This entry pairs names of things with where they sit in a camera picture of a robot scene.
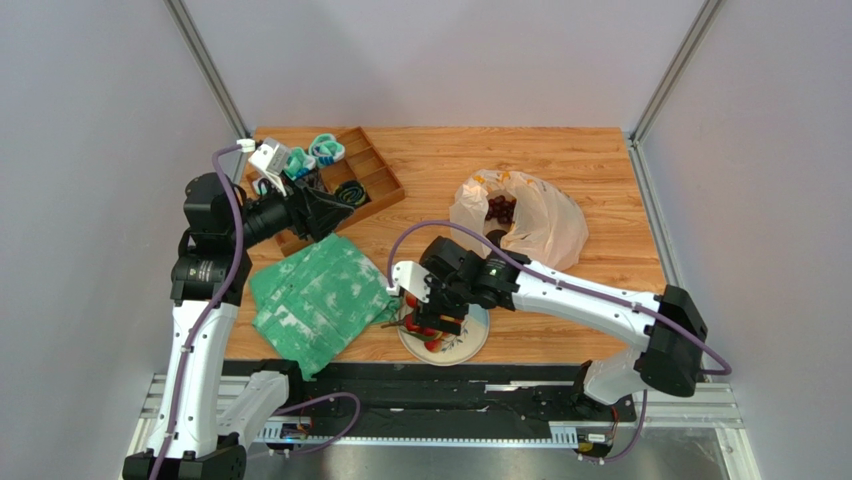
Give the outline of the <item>red fake fruit bunch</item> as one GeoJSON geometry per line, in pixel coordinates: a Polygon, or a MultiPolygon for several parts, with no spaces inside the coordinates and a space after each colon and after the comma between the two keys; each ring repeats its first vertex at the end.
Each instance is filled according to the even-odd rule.
{"type": "Polygon", "coordinates": [[[401,297],[397,313],[382,328],[395,328],[403,338],[411,338],[422,344],[431,353],[446,351],[457,339],[457,335],[430,327],[423,327],[414,322],[414,314],[419,306],[419,300],[406,293],[401,297]]]}

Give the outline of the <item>translucent white plastic bag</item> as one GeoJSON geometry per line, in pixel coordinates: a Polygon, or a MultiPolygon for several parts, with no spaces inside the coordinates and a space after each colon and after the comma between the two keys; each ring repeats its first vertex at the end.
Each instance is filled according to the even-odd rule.
{"type": "Polygon", "coordinates": [[[456,190],[449,218],[481,235],[506,230],[502,248],[558,270],[578,263],[589,237],[585,215],[573,198],[549,182],[517,171],[473,173],[456,190]],[[485,221],[487,200],[498,195],[517,200],[509,226],[485,221]]]}

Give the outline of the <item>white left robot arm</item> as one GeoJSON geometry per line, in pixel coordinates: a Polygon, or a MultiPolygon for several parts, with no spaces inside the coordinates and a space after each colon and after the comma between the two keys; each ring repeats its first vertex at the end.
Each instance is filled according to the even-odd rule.
{"type": "Polygon", "coordinates": [[[247,452],[273,412],[299,387],[294,361],[260,366],[224,410],[225,350],[252,262],[248,251],[283,230],[320,241],[354,212],[334,195],[286,180],[248,199],[228,178],[190,181],[188,228],[171,272],[172,347],[162,403],[147,445],[124,460],[125,479],[242,479],[247,452]]]}

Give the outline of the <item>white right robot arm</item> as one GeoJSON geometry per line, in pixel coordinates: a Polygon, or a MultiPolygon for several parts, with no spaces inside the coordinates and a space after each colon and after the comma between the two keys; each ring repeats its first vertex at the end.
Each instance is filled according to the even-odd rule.
{"type": "Polygon", "coordinates": [[[529,257],[497,249],[485,257],[437,237],[422,254],[427,307],[450,316],[472,305],[550,315],[625,343],[619,353],[584,364],[581,397],[603,405],[641,390],[681,398],[702,377],[708,329],[691,295],[668,285],[660,294],[621,290],[572,277],[529,257]]]}

